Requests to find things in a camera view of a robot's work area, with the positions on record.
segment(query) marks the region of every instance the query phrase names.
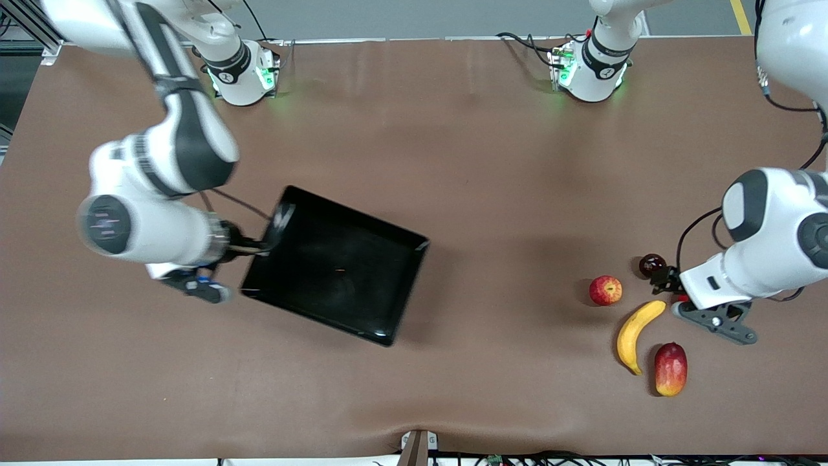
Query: brown tabletop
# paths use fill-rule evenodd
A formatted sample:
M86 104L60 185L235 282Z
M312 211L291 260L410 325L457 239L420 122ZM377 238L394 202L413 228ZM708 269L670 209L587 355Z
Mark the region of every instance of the brown tabletop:
M396 345L186 298L87 250L89 154L163 113L137 62L68 47L40 68L0 168L0 459L385 454L413 428L481 453L828 453L828 284L756 303L749 347L657 319L639 357L686 349L676 398L614 357L652 298L633 258L672 262L739 174L816 147L813 114L762 99L751 39L641 41L602 104L550 92L533 55L496 41L297 46L287 61L278 98L217 103L242 154L226 189L270 211L294 184L430 237ZM684 263L716 251L705 223ZM236 286L247 265L219 277ZM585 295L601 274L623 282L611 308Z

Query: banana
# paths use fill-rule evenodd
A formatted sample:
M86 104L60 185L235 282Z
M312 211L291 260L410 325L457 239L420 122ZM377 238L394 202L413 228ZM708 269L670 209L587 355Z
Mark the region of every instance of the banana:
M638 341L638 334L641 330L652 322L653 319L660 316L667 303L664 301L650 301L644 304L638 311L633 313L627 319L627 322L621 327L619 332L618 347L619 359L625 366L629 367L630 371L636 376L641 375L641 369L638 367L638 356L635 352L635 344Z

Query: black rectangular tray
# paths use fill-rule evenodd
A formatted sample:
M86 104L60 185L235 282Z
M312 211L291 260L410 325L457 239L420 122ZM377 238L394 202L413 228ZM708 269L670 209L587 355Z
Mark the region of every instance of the black rectangular tray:
M282 193L242 294L389 347L429 240L298 187Z

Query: robotic arm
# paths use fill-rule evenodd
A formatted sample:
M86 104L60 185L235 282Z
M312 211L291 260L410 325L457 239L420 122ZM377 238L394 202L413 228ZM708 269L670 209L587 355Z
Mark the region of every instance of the robotic arm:
M47 11L63 1L45 2ZM107 0L105 6L93 17L111 19L118 29L106 29L112 40L90 48L117 50L125 38L152 77L166 117L95 149L89 162L92 187L79 209L80 233L102 255L146 264L154 279L223 302L229 289L200 277L199 269L262 249L231 223L187 206L181 198L225 184L238 161L236 143L170 22L144 2Z
M560 56L552 57L553 63L563 66L554 70L553 80L587 102L608 98L621 85L629 55L641 36L641 13L670 1L590 0L596 15L592 33L570 41Z
M43 0L60 32L83 48L116 56L134 54L132 39L112 5L135 0ZM185 36L206 65L216 94L232 105L251 105L274 95L278 59L255 41L243 41L218 8L240 0L142 0L162 15L168 28Z
M757 43L763 91L761 70L767 70L826 108L826 44L828 1L766 0ZM750 301L828 278L828 173L746 172L725 192L722 217L735 244L679 276L691 302L675 305L673 313L750 344L756 332L742 325Z

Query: cable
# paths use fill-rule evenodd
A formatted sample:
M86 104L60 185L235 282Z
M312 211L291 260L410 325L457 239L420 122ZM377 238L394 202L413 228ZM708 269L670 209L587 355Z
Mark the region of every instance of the cable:
M213 210L213 203L209 201L209 198L207 197L207 193L203 192L203 191L199 191L199 194L201 195L201 201L203 201L204 204L205 204L205 207L207 207L207 211L215 212Z
M719 234L716 233L716 227L719 226L719 222L721 220L721 214L717 215L716 218L713 220L713 226L710 228L710 235L713 236L713 242L716 243L717 246L719 246L723 250L726 250L727 246L725 246L724 244L722 244L721 241L719 241Z
M510 37L510 38L514 39L515 41L517 41L522 46L525 46L525 47L528 47L528 48L534 50L535 55L537 55L538 60L542 61L543 64L546 65L546 66L550 66L550 67L556 68L558 70L563 70L563 68L564 68L563 65L559 65L557 63L551 63L549 60L544 58L543 55L541 55L541 52L550 53L550 52L552 52L552 49L538 46L535 43L535 38L532 37L532 34L529 34L528 36L526 36L526 38L529 40L529 42L524 41L522 38L520 38L518 36L515 36L511 32L501 32L500 34L497 35L497 37Z
M207 0L207 2L209 2L209 4L210 4L210 5L213 5L213 8L215 8L215 11L219 12L219 14L221 14L221 16L223 16L223 17L224 17L224 19L226 19L227 21L229 21L229 22L230 22L230 24L232 24L232 25L233 25L233 27L235 27L236 29L241 29L241 28L242 28L239 24L237 24L235 21L233 21L232 19L230 19L230 17L229 17L229 16L227 16L227 14L225 14L225 13L224 13L224 10L222 10L221 8L219 8L219 5L216 5L216 4L215 4L215 2L213 2L213 0Z
M532 34L529 34L528 36L526 36L526 38L529 39L529 41L532 43L532 49L535 51L535 55L537 55L538 60L542 61L546 66L549 66L551 68L557 68L558 70L563 70L564 69L563 65L558 65L556 63L551 63L550 61L548 61L546 58L544 58L541 55L541 51L538 50L537 45L535 45L535 39L532 38Z
M787 105L779 104L776 100L771 99L770 95L765 95L765 100L767 100L770 105L773 105L774 107L776 107L778 109L787 110L789 112L808 113L808 112L816 112L817 111L816 108L814 108L814 109L795 109L793 107L788 107Z
M495 36L496 36L496 37L509 37L509 38L512 38L512 39L514 39L515 41L517 41L520 45L525 46L525 47L528 47L528 48L530 48L530 49L532 49L532 48L533 48L533 49L535 49L536 51L545 51L545 52L551 52L551 51L552 51L552 49L547 49L547 48L545 48L545 47L533 46L533 45L532 45L532 44L530 44L529 42L524 41L522 38L520 38L520 37L518 37L518 36L515 36L515 35L514 35L514 34L512 34L511 32L501 32L500 34L496 34Z
M796 298L799 298L799 295L802 294L802 291L805 289L804 286L797 288L797 291L794 291L792 295L787 296L785 298L768 298L774 303L787 303L788 301L793 301Z
M6 32L8 32L8 28L12 27L12 17L8 16L5 12L0 13L2 14L0 15L0 27L2 28L2 32L0 32L0 37L3 37L6 35Z
M263 218L267 221L270 221L270 216L268 214L264 213L263 211L258 210L256 207L251 206L250 204L247 204L247 202L242 201L241 199L239 199L235 196L232 196L232 195L230 195L230 194L228 194L228 193L226 193L226 192L224 192L224 191L222 191L218 188L213 188L213 189L211 189L211 191L218 194L219 196L221 196L225 199L228 199L230 201L233 201L233 202L239 204L240 206L248 209L249 211L253 212L254 214L260 216L261 218Z
M765 9L765 0L756 0L756 3L754 4L754 10L756 12L756 22L753 24L753 58L757 61L757 66L758 66L757 45L758 45L758 42L759 42L759 27L762 25L762 12L764 11L764 9ZM762 92L765 95L765 100L767 100L770 105L773 105L774 107L776 107L778 109L781 109L781 110L787 110L789 112L807 113L807 112L816 112L816 111L818 111L818 109L799 109L799 108L788 107L787 105L779 104L776 100L771 98L770 89L767 86L767 78L766 78L764 84L765 85L762 85L762 83L760 82L759 85L762 86Z
M809 158L805 163L802 164L801 167L799 167L800 170L804 170L810 167L820 157L822 149L826 147L826 142L828 142L828 139L826 139L826 136L823 135L822 141L820 141L820 147L816 148L816 151L813 155L811 155L811 158Z
M259 32L261 32L261 33L262 33L262 39L260 39L260 40L262 40L262 41L266 41L266 40L268 40L268 38L267 38L267 34L265 34L265 33L264 33L264 29L262 29L262 23L260 23L260 22L258 21L258 17L256 17L256 13L254 13L254 12L253 12L253 9L250 7L250 4L248 3L248 0L243 0L243 1L244 1L244 6L245 6L245 7L247 7L247 8L248 8L248 11L250 12L250 16L252 16L252 17L253 17L253 20L256 22L256 27L258 27L258 28L259 28Z
M701 221L703 221L705 218L713 214L719 213L721 212L721 210L721 207L716 207L712 211L708 211L705 214L702 214L699 218L695 219L693 223L690 224L690 226L685 228L684 231L681 233L681 236L678 239L678 246L676 247L676 269L678 270L679 274L681 273L681 246L684 245L684 238L687 236L687 233L690 233L690 230L695 228L696 225L699 225Z
M590 38L588 36L584 36L583 39L579 39L571 34L565 34L564 38L569 39L571 41L578 42L579 44L583 44L584 42L588 41Z

